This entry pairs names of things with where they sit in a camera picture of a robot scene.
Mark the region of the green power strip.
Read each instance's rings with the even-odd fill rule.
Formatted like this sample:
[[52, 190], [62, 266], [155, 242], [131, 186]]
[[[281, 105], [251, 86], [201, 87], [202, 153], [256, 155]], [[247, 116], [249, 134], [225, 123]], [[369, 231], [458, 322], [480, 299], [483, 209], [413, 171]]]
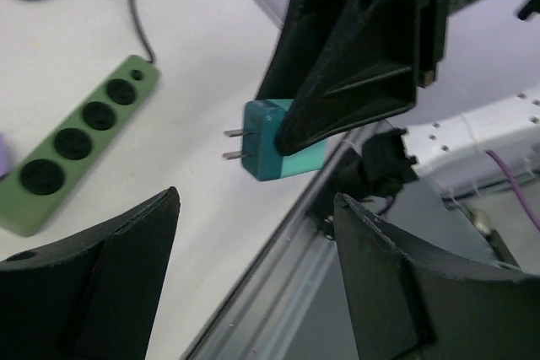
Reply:
[[41, 229], [154, 92], [160, 70], [127, 57], [1, 181], [1, 228]]

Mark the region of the purple power strip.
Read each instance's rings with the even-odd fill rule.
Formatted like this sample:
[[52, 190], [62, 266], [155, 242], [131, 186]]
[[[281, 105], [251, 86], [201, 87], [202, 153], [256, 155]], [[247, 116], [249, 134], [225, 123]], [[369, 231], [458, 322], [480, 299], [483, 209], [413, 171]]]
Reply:
[[0, 179], [4, 178], [10, 171], [10, 156], [8, 145], [3, 134], [0, 134]]

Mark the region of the aluminium front rail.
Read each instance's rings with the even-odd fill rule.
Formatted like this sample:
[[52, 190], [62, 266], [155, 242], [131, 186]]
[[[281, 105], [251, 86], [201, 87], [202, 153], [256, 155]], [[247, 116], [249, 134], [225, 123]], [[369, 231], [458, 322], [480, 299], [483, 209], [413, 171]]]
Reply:
[[[354, 350], [344, 313], [342, 278], [335, 243], [325, 232], [332, 217], [310, 214], [332, 201], [330, 179], [353, 159], [376, 127], [353, 130], [338, 140], [323, 169], [314, 175], [213, 317], [182, 354], [184, 359], [322, 358], [335, 346], [324, 338], [332, 309], [331, 335]], [[325, 309], [323, 297], [337, 303]]]

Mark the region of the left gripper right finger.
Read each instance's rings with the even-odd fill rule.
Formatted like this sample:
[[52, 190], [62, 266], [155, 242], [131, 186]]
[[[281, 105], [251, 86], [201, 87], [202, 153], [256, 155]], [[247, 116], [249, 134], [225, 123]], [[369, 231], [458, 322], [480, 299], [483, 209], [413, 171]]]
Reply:
[[334, 229], [360, 358], [538, 358], [537, 276], [452, 254], [344, 194]]

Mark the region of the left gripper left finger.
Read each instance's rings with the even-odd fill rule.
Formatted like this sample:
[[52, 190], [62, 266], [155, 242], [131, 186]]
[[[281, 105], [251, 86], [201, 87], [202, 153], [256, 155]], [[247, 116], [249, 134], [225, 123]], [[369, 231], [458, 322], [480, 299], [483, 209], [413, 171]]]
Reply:
[[143, 359], [181, 208], [170, 187], [1, 262], [3, 359]]

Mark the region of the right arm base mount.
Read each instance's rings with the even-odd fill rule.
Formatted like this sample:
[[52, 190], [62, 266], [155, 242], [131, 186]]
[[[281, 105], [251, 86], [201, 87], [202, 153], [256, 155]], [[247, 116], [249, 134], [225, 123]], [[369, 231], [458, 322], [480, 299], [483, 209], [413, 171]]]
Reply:
[[315, 221], [317, 231], [333, 240], [333, 201], [337, 193], [345, 193], [357, 201], [368, 201], [371, 197], [394, 199], [403, 186], [414, 179], [410, 162], [403, 155], [385, 157], [380, 153], [367, 153], [360, 156], [349, 149], [331, 169], [307, 213]]

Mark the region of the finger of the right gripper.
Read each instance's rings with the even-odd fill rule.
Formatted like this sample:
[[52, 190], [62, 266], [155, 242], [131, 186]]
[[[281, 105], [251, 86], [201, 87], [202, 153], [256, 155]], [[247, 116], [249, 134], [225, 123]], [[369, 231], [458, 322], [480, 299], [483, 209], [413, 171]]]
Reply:
[[446, 0], [289, 0], [258, 99], [291, 99], [283, 155], [401, 114], [444, 55]]

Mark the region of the teal plug adapter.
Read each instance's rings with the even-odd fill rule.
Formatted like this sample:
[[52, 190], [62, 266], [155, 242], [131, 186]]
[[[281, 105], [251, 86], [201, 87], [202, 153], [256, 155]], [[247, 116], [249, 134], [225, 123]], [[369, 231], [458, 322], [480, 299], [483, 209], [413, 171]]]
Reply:
[[244, 170], [261, 182], [321, 169], [327, 155], [328, 140], [289, 156], [283, 156], [276, 148], [278, 129], [292, 104], [291, 99], [247, 102], [243, 110], [242, 128], [224, 133], [226, 137], [241, 137], [241, 149], [223, 153], [222, 157], [226, 160], [239, 159]]

